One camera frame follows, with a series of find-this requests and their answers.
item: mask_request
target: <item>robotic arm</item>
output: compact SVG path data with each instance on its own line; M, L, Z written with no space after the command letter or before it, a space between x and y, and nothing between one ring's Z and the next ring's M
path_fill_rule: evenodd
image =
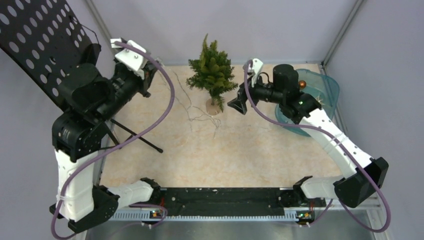
M127 43L146 53L134 41L118 38L111 40ZM68 185L66 196L61 190L68 177L82 164L95 158L101 150L104 136L119 142L108 128L110 120L131 98L140 93L150 97L148 89L157 69L143 56L122 50L115 55L115 71L111 79L99 73L90 63L78 65L58 86L59 93L71 106L53 124L52 138L58 165L58 199L63 200L59 218L66 218L75 233L106 222L116 210L137 202L147 202L154 189L160 188L148 178L119 187L93 185L94 165L81 171ZM50 207L54 213L56 204Z
M272 71L273 82L263 83L260 76L263 63L257 58L254 58L252 63L251 66L246 63L243 68L247 68L248 91L255 105L259 101L279 104L282 113L295 124L323 129L334 136L331 139L320 131L302 127L334 160L342 175L336 177L304 177L293 186L299 200L337 198L346 206L355 208L375 193L370 182L358 171L357 166L340 148L341 143L371 176L377 186L381 188L389 168L386 160L382 157L372 158L340 131L328 118L321 104L310 94L301 91L298 72L291 65L280 64L275 66ZM237 97L229 101L228 106L245 115L247 100L245 85L242 83L239 86Z

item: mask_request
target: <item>black metal rod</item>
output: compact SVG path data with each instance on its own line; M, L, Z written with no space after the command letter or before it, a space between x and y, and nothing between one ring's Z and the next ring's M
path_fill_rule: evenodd
M132 131L131 129L129 129L128 127L122 125L121 123L119 123L118 121L114 120L114 119L110 119L110 121L114 124L116 124L118 127L120 127L121 129L127 131L128 133L130 133L132 136L137 135L137 133L135 133L134 131ZM154 145L153 143L147 141L146 139L139 137L138 139L140 139L141 141L143 141L144 143L146 143L147 145L149 145L150 147L156 149L159 153L163 153L164 150L162 150L161 148L157 147L156 145Z

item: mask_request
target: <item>table top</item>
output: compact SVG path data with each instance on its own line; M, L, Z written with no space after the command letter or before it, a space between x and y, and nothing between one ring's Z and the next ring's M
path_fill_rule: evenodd
M263 71L272 76L274 65ZM295 69L319 73L317 64L294 64ZM188 66L165 68L175 87L173 108L165 120L143 137L164 150L157 152L140 140L106 157L100 184L117 187L140 178L155 179L162 187L291 187L304 176L329 177L340 170L321 146L305 137L262 119L248 105L246 115L225 106L215 116L206 114L206 91L189 89L186 79L193 75ZM243 69L233 71L243 82ZM115 120L139 133L154 123L167 108L170 91L158 72L149 89L150 98L136 94ZM226 101L237 89L223 94ZM271 119L273 103L258 108ZM123 142L130 134L115 126Z

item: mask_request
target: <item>tree base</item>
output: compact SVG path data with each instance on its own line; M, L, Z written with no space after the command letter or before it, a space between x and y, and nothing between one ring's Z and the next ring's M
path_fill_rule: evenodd
M215 116L221 113L221 109L218 104L212 105L212 98L206 101L206 112L211 116Z

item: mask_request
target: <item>round hole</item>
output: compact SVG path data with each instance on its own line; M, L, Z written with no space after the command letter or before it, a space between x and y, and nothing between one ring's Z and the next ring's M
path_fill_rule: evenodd
M41 51L44 51L44 45L39 41L37 42L38 47L41 49Z
M55 20L53 20L52 23L53 23L53 26L54 26L55 29L59 28L59 25Z
M16 45L14 42L9 42L9 47L10 47L10 49L12 49L15 53L18 53L19 52L19 47L18 47L18 45Z
M34 26L34 27L37 27L37 22L36 22L36 20L34 19L34 18L30 18L29 19L29 21L31 22L31 24Z
M48 37L46 34L43 34L43 35L42 35L42 38L44 39L44 41L45 41L46 43L50 42L50 39L49 39L49 37Z
M28 65L28 68L34 69L34 63L33 63L33 61L27 59L26 60L26 65Z
M25 32L26 32L28 35L31 35L31 34L32 34L32 32L31 32L31 28L30 28L29 26L27 26L27 25L23 25L23 29L25 30Z
M49 73L52 73L52 68L49 65L46 64L44 67Z
M12 16L14 16L14 17L16 17L16 16L17 16L16 11L15 11L15 9L14 9L13 7L8 6L8 7L7 7L7 10L9 11L9 13L10 13Z
M47 14L47 13L48 13L47 8L46 8L44 5L41 5L41 10L42 10L45 14Z
M26 40L25 40L25 37L24 37L24 35L22 35L22 34L20 34L19 32L16 34L16 36L17 36L17 39L19 39L19 41L21 42L21 43L25 43L26 42Z
M21 2L21 1L19 1L19 0L15 0L14 2L16 3L16 6L17 6L18 8L20 8L21 10L24 10L24 5L22 4L22 2Z
M1 20L4 24L9 25L9 18L8 18L6 15L4 15L3 13L0 13L0 20Z
M46 76L44 76L43 74L41 74L41 75L40 75L40 79L41 79L41 82L42 82L43 84L46 84L46 83L47 83L47 77L46 77Z
M40 55L36 50L32 50L32 55L34 56L35 59L40 59Z
M55 35L55 32L53 31L53 29L51 27L48 27L47 30L48 30L48 33L50 35L52 35L52 36Z
M59 96L59 92L56 88L53 87L52 92L53 92L53 95L55 95L56 97Z
M38 19L43 20L43 16L41 15L41 13L39 11L36 11L35 15L37 15Z

